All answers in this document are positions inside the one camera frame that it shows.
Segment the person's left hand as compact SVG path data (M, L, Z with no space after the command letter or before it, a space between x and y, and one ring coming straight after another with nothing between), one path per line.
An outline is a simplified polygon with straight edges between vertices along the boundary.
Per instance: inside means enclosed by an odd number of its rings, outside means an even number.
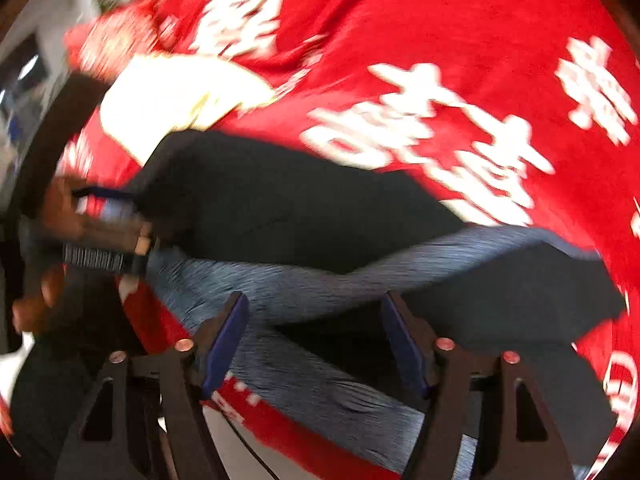
M87 234L88 218L77 211L74 196L87 183L72 176L53 178L35 215L20 225L24 292L12 304L13 325L20 333L39 337L50 330L53 309L65 285L62 245L79 242Z

